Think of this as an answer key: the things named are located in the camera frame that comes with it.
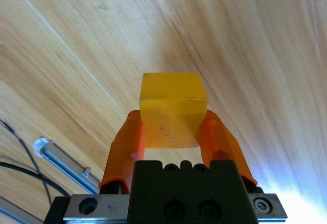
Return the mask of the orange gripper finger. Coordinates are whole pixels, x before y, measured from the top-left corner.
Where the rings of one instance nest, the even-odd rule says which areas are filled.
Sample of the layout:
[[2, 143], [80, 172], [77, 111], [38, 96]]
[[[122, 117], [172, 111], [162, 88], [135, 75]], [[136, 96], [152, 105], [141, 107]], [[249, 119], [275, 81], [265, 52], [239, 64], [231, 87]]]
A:
[[207, 110], [201, 125], [200, 151], [202, 162], [209, 166], [214, 160], [235, 162], [248, 193], [263, 193], [252, 176], [240, 145], [222, 120], [211, 110]]
[[139, 110], [131, 111], [111, 144], [100, 194], [129, 194], [136, 161], [145, 153], [145, 138]]

